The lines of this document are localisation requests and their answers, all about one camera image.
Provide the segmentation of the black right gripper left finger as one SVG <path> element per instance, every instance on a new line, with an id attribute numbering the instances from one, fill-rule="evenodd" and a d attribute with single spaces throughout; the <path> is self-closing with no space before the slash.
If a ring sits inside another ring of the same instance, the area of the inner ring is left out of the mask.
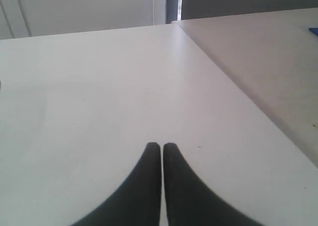
<path id="1" fill-rule="evenodd" d="M 161 210 L 161 153 L 147 143 L 125 181 L 76 226 L 158 226 Z"/>

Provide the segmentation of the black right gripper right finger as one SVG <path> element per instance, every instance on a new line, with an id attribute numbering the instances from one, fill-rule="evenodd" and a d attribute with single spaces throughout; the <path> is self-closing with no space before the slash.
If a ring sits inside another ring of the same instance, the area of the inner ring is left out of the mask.
<path id="1" fill-rule="evenodd" d="M 196 175 L 178 146 L 163 146 L 167 220 L 170 226 L 259 226 L 221 199 Z"/>

